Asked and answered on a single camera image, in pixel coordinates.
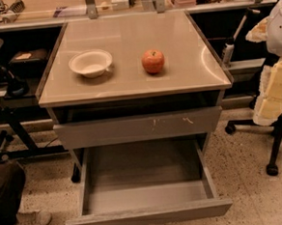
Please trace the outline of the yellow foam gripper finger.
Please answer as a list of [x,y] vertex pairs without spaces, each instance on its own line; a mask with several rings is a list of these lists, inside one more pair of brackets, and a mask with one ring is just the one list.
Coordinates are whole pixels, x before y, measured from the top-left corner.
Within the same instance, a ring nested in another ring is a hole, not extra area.
[[253,122],[266,127],[276,122],[282,115],[282,58],[273,67],[264,65],[259,90]]

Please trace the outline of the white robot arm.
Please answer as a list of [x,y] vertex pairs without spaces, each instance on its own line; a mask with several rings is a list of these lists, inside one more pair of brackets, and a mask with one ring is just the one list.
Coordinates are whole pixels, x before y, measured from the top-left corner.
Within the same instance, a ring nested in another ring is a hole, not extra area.
[[260,73],[260,95],[253,112],[256,125],[270,126],[282,114],[282,0],[278,0],[270,14],[254,26],[245,39],[265,41],[268,52],[279,57],[274,66],[264,65]]

